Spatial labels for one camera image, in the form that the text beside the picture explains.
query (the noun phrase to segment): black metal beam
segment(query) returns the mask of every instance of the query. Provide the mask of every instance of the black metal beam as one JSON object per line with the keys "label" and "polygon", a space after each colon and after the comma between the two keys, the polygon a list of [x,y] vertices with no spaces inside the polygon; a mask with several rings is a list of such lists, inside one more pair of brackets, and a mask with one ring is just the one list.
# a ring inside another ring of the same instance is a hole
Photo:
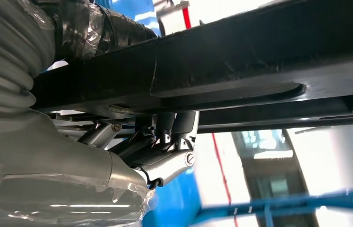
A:
{"label": "black metal beam", "polygon": [[[296,0],[239,14],[46,72],[32,92],[35,109],[111,117],[110,105],[129,115],[281,110],[292,101],[352,96],[353,0]],[[251,113],[251,121],[262,121]]]}

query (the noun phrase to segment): window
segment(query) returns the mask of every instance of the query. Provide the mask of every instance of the window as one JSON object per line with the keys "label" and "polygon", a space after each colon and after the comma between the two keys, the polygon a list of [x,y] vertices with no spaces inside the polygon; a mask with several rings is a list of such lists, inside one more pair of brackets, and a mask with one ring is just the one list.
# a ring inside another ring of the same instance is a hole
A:
{"label": "window", "polygon": [[[252,199],[285,197],[307,191],[285,130],[232,132]],[[260,227],[264,218],[257,218]],[[317,227],[313,214],[274,217],[275,227]]]}

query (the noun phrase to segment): red stripe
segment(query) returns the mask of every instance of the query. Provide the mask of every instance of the red stripe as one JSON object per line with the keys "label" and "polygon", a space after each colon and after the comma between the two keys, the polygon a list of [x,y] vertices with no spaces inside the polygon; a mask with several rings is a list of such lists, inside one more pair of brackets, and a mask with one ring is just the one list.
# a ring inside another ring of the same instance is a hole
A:
{"label": "red stripe", "polygon": [[[215,154],[216,154],[216,159],[218,159],[219,168],[221,169],[222,178],[224,180],[224,187],[225,187],[225,191],[226,191],[226,196],[228,197],[229,205],[231,205],[231,202],[232,202],[231,193],[229,192],[228,183],[226,182],[226,176],[225,176],[225,173],[224,173],[224,168],[222,167],[221,157],[219,156],[219,150],[218,150],[218,146],[216,144],[215,134],[212,133],[211,135],[213,136],[214,150],[215,150]],[[235,223],[235,227],[238,227],[238,221],[236,219],[236,215],[234,215],[233,221]]]}
{"label": "red stripe", "polygon": [[190,29],[191,28],[191,24],[190,24],[190,18],[189,18],[189,10],[188,8],[183,8],[182,9],[183,12],[183,19],[185,19],[185,26],[186,29]]}

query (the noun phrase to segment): clear plastic wrap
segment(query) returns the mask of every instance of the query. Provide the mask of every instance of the clear plastic wrap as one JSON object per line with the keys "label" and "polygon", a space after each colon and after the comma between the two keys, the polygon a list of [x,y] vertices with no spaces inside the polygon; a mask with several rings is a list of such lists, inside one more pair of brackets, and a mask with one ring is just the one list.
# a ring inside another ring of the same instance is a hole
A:
{"label": "clear plastic wrap", "polygon": [[157,37],[143,24],[88,0],[31,1],[55,22],[56,60],[90,59]]}
{"label": "clear plastic wrap", "polygon": [[39,25],[42,30],[54,30],[54,24],[51,19],[38,6],[32,4],[29,0],[17,0],[23,10],[28,13]]}
{"label": "clear plastic wrap", "polygon": [[155,192],[144,186],[107,184],[61,174],[0,175],[0,227],[130,227],[156,205]]}

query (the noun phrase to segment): black frame rail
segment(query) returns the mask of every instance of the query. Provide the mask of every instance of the black frame rail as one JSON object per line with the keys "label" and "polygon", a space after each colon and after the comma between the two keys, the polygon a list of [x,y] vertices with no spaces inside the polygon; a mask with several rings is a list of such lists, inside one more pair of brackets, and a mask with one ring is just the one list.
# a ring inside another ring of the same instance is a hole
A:
{"label": "black frame rail", "polygon": [[353,0],[238,14],[45,72],[32,93],[37,110],[110,119],[201,110],[206,131],[351,123]]}

